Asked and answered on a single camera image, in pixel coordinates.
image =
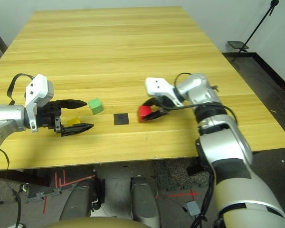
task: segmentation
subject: silver robot arm segment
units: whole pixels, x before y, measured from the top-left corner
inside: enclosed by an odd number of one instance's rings
[[[0,146],[10,134],[25,130],[22,105],[0,105]]]
[[[167,91],[161,90],[165,84],[159,83],[162,80],[147,78],[148,95],[176,97],[178,101],[173,103],[179,109],[184,100],[199,105],[192,107],[200,133],[196,147],[201,164],[214,173],[214,196],[222,221],[216,227],[285,228],[285,213],[270,188],[251,170],[251,149],[236,121],[222,106],[216,87],[210,86],[203,74],[191,74]]]

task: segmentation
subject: black power cord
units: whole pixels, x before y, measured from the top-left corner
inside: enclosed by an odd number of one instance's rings
[[[176,76],[176,78],[174,79],[174,88],[176,88],[176,82],[177,82],[177,79],[181,76],[181,75],[192,75],[191,73],[187,73],[187,72],[183,72],[183,73],[180,73]]]
[[[193,107],[200,107],[200,106],[217,106],[217,107],[222,107],[222,108],[225,108],[227,109],[228,111],[231,112],[235,122],[238,124],[238,119],[237,119],[237,116],[235,115],[235,113],[232,111],[231,108],[225,106],[225,105],[222,105],[222,104],[213,104],[213,103],[203,103],[203,104],[191,104],[191,105],[186,105],[186,106],[183,106],[183,107],[167,107],[163,104],[161,104],[161,107],[164,108],[164,109],[167,109],[167,110],[180,110],[180,109],[185,109],[185,108],[193,108]]]
[[[27,74],[24,74],[24,73],[19,73],[19,74],[16,74],[11,83],[10,83],[10,86],[8,87],[8,91],[6,93],[6,95],[11,99],[9,105],[14,105],[15,104],[15,100],[11,97],[12,94],[13,94],[13,90],[14,90],[14,87],[15,87],[15,83],[17,81],[17,79],[20,77],[20,76],[27,76],[29,77],[31,80],[34,79],[34,77],[32,75],[27,75]]]
[[[19,196],[19,194],[10,186],[9,183],[7,183],[7,175],[8,175],[8,169],[9,169],[9,166],[10,166],[10,159],[8,157],[8,155],[5,153],[4,150],[0,149],[0,151],[4,154],[5,158],[6,158],[6,162],[8,164],[7,168],[6,168],[6,172],[5,172],[5,181],[6,181],[6,184],[7,186],[9,187],[9,189],[13,192],[15,198],[16,198],[16,201],[18,202],[18,214],[17,214],[17,221],[16,221],[16,225],[15,225],[15,228],[18,228],[19,224],[20,224],[20,218],[21,218],[21,198]]]
[[[202,228],[202,222],[203,220],[207,221],[206,218],[206,213],[207,210],[209,208],[210,202],[211,202],[211,198],[212,198],[212,193],[213,193],[213,185],[214,185],[214,174],[211,172],[210,176],[209,176],[209,186],[205,195],[205,198],[203,200],[201,209],[200,209],[200,214],[199,216],[193,221],[192,225],[190,228],[196,228],[196,227],[200,227]]]

